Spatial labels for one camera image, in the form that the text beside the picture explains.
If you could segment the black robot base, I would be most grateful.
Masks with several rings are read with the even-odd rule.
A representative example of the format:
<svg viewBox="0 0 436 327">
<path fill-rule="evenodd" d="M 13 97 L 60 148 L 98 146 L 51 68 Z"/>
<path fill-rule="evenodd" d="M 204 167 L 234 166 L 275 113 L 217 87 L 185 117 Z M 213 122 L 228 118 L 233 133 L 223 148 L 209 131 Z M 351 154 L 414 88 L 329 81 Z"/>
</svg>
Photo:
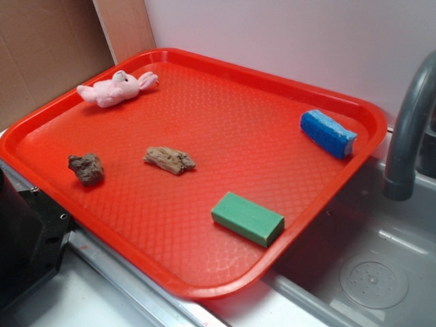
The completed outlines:
<svg viewBox="0 0 436 327">
<path fill-rule="evenodd" d="M 71 215 L 42 190 L 18 191 L 1 173 L 1 312 L 59 271 Z"/>
</svg>

